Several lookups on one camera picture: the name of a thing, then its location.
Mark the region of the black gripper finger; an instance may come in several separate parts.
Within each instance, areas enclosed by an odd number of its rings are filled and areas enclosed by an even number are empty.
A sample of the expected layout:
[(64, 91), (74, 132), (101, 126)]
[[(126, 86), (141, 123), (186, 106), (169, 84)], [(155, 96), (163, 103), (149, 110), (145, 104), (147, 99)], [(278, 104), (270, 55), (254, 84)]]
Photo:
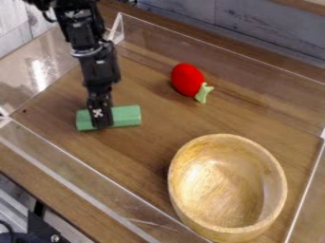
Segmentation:
[(113, 100), (109, 94), (90, 97), (87, 99), (87, 110), (95, 128), (113, 126)]

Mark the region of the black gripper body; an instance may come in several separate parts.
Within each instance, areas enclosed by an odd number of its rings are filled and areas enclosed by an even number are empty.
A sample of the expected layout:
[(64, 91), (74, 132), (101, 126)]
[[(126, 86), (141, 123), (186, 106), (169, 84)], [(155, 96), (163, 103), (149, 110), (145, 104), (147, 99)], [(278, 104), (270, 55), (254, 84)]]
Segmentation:
[(121, 81), (117, 49), (113, 41), (81, 47), (76, 50), (85, 76), (87, 98), (97, 100), (111, 96), (113, 85)]

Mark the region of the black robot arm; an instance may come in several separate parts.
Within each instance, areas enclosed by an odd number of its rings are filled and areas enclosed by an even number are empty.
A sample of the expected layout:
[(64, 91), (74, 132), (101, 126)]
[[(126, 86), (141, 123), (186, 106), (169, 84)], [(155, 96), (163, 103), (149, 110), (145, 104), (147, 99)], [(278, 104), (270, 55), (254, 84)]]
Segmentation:
[(101, 0), (23, 0), (50, 23), (59, 23), (71, 56), (79, 60), (87, 112), (95, 128), (113, 126), (113, 85), (121, 81), (114, 42), (105, 39), (106, 27), (97, 3)]

